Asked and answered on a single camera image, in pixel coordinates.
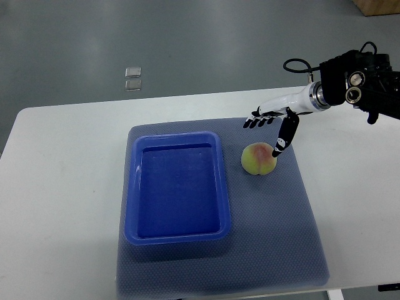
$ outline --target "cardboard box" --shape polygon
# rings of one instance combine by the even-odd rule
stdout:
[[[400,0],[353,0],[365,16],[400,14]]]

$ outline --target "black cable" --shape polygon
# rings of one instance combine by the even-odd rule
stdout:
[[[376,51],[378,51],[378,49],[377,49],[376,45],[375,45],[373,42],[366,42],[366,43],[361,47],[360,52],[362,52],[362,51],[364,50],[364,48],[365,48],[367,45],[371,45],[371,46],[374,48],[374,54],[376,54]]]
[[[291,63],[291,62],[293,62],[293,61],[297,61],[298,63],[303,63],[303,64],[305,64],[306,67],[307,67],[307,69],[295,70],[295,69],[291,69],[290,67],[287,67],[287,66],[286,66],[288,63]],[[319,67],[311,67],[311,65],[310,65],[307,61],[305,61],[305,60],[303,60],[303,59],[301,59],[301,58],[291,58],[291,59],[288,59],[287,61],[284,62],[283,68],[284,68],[285,70],[289,71],[289,72],[292,72],[292,73],[311,73],[311,72],[314,72],[314,71],[318,71],[318,70],[319,70]]]

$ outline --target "robotic hand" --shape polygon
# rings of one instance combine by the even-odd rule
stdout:
[[[370,44],[374,53],[363,52]],[[272,156],[277,157],[292,142],[299,124],[299,115],[325,111],[345,101],[369,113],[368,123],[374,124],[379,114],[400,119],[400,72],[392,71],[389,55],[376,54],[374,43],[366,42],[360,51],[350,50],[341,56],[312,68],[303,59],[289,59],[283,68],[294,73],[308,73],[309,84],[297,94],[288,94],[262,103],[243,128],[271,124],[284,116]],[[292,61],[307,66],[304,70],[287,67]],[[320,70],[321,82],[313,82],[313,71]]]

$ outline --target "white table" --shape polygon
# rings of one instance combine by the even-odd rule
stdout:
[[[21,111],[0,159],[0,299],[115,298],[133,126],[246,117],[300,89]],[[293,141],[331,273],[316,290],[400,282],[400,121],[366,118],[348,104],[301,116]]]

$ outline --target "textured gray mat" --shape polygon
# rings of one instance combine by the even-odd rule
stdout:
[[[320,286],[328,267],[290,146],[275,170],[252,176],[241,167],[251,143],[275,145],[281,124],[243,129],[245,119],[169,122],[132,128],[127,140],[117,260],[119,299],[176,299],[208,294]],[[133,141],[144,135],[213,131],[221,139],[232,228],[218,241],[133,246],[124,216]]]

